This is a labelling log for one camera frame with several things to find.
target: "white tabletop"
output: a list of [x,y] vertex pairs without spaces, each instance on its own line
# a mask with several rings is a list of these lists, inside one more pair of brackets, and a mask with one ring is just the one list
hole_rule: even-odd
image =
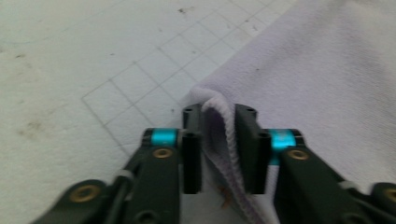
[[[178,124],[189,89],[293,2],[0,1],[0,223],[110,181],[146,128]],[[184,198],[182,223],[243,223],[216,191]]]

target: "dirt spot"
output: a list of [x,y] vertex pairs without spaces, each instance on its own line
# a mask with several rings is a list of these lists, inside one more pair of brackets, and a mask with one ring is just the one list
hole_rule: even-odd
[[15,56],[15,58],[24,58],[24,57],[26,57],[25,54],[18,54],[17,56]]
[[180,12],[183,15],[186,15],[187,12],[189,11],[194,11],[195,7],[183,7],[181,9],[178,10],[178,12]]
[[18,130],[17,134],[30,140],[36,140],[37,137],[44,132],[44,127],[40,121],[31,121],[26,124],[22,130]]
[[225,187],[218,187],[218,189],[224,197],[224,202],[221,205],[221,209],[226,209],[233,202],[233,194]]

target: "fabric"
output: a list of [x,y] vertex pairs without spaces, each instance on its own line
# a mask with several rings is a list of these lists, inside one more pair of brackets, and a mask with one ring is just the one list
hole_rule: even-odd
[[[191,90],[210,111],[205,154],[251,223],[276,220],[262,207],[271,197],[243,191],[234,104],[257,109],[263,128],[299,129],[363,192],[396,182],[395,22],[393,0],[301,0]],[[267,181],[273,195],[275,167]]]

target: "black plastic bracket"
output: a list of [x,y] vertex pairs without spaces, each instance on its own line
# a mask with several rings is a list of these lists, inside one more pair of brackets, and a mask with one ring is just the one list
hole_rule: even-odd
[[245,192],[263,194],[269,161],[271,135],[256,122],[257,111],[246,105],[235,105],[236,143]]
[[282,224],[371,224],[330,167],[306,147],[279,155],[274,204]]
[[70,187],[51,209],[32,224],[101,223],[104,219],[106,184],[85,180]]
[[377,183],[371,193],[373,204],[396,217],[396,185]]
[[152,147],[139,168],[132,199],[126,206],[122,223],[177,224],[178,221],[177,150],[173,147]]
[[183,110],[181,156],[183,161],[183,192],[196,194],[202,188],[202,113],[200,105],[190,105]]

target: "lavender towel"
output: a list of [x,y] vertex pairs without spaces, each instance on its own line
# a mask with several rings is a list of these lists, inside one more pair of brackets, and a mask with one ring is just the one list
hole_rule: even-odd
[[[346,179],[368,191],[396,182],[396,1],[301,0],[191,90],[211,109],[206,156],[251,223],[273,223],[269,198],[244,194],[233,104],[263,128],[296,128]],[[276,168],[271,168],[269,194]]]

